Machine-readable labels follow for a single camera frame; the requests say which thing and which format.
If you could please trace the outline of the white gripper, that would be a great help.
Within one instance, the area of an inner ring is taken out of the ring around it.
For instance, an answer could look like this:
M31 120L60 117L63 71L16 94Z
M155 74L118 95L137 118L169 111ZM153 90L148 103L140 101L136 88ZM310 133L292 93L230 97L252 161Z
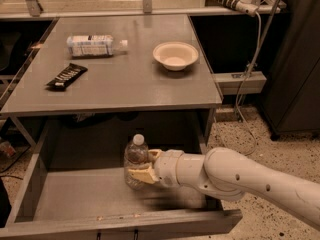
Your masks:
M148 159L150 162L155 162L154 169L151 166L146 169L129 169L128 173L134 179L147 184L155 184L159 181L164 187L178 187L176 167L182 155L182 150L150 149Z

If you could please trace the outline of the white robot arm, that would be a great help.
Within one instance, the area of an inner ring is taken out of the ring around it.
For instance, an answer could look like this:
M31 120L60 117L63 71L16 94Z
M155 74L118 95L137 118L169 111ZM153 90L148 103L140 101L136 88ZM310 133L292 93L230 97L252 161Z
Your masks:
M320 229L320 184L270 169L228 148L213 148L206 154L154 149L147 162L127 171L147 184L186 186L225 201L250 193Z

